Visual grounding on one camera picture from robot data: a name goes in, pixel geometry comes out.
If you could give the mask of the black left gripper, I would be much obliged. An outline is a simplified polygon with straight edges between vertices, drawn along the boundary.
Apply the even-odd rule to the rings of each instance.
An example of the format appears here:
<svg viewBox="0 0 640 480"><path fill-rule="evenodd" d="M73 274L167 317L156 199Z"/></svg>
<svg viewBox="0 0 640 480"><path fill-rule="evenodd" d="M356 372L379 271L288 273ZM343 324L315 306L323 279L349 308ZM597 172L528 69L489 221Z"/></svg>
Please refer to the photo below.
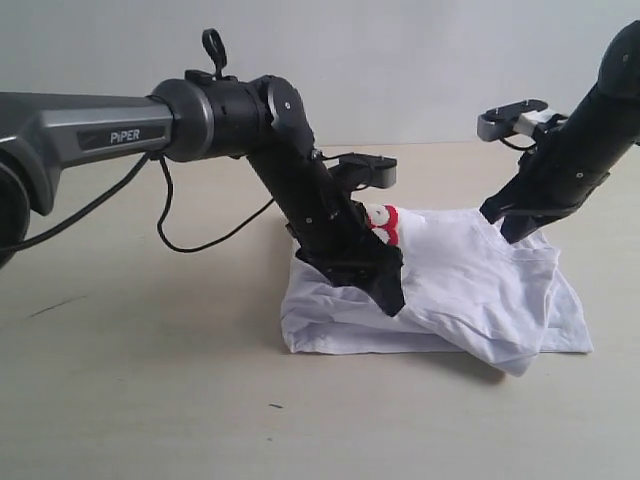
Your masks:
<svg viewBox="0 0 640 480"><path fill-rule="evenodd" d="M362 204L340 192L289 192L284 215L298 260L332 285L358 285L389 317L402 310L403 255L367 225Z"/></svg>

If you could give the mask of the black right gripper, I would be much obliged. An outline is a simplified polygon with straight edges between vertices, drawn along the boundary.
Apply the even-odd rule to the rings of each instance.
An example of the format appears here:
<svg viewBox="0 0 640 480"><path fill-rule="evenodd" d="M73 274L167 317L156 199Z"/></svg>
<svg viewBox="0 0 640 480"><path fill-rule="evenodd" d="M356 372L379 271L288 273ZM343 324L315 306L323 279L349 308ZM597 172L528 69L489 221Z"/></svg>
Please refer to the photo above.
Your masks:
<svg viewBox="0 0 640 480"><path fill-rule="evenodd" d="M553 218L574 213L609 170L607 142L590 142L567 127L556 128L522 153L515 176L486 198L479 212L490 224L503 219L500 233L515 244Z"/></svg>

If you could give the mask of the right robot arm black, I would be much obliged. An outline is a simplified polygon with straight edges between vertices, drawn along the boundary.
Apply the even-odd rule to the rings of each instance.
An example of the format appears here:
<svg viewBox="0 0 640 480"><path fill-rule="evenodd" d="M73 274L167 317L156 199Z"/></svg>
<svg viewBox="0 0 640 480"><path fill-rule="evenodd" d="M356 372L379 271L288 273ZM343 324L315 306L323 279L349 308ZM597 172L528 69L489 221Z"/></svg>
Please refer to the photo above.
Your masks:
<svg viewBox="0 0 640 480"><path fill-rule="evenodd" d="M596 82L572 113L527 99L486 110L476 132L484 142L532 141L519 150L516 175L480 207L508 243L575 213L639 142L638 21L611 40Z"/></svg>

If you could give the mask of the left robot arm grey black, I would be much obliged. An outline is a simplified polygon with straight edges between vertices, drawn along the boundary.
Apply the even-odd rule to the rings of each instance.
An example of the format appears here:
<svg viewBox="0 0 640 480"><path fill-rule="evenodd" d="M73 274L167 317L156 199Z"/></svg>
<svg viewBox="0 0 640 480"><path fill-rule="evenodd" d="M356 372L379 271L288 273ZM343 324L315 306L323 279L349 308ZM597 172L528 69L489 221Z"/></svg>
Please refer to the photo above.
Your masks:
<svg viewBox="0 0 640 480"><path fill-rule="evenodd" d="M242 82L189 70L146 97L3 93L2 260L42 242L27 234L30 216L52 211L62 171L129 155L161 164L246 159L287 219L301 261L335 286L362 290L388 315L402 309L402 254L351 197L361 186L393 185L396 161L323 155L298 91L272 75Z"/></svg>

